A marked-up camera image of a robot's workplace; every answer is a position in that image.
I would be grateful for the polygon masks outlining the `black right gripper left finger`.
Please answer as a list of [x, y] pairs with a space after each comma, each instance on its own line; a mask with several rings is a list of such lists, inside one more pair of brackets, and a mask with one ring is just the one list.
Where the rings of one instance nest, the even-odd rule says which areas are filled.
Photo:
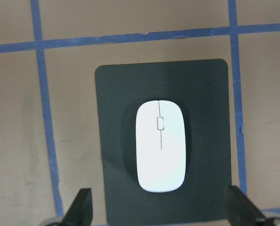
[[69, 210], [65, 214], [63, 226], [90, 226], [93, 220], [92, 194], [90, 188], [79, 190]]

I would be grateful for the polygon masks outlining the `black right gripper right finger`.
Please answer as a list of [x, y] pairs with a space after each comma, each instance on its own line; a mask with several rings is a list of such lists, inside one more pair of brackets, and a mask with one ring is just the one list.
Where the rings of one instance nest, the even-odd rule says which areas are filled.
[[267, 217], [237, 187], [228, 186], [226, 216], [231, 226], [269, 226]]

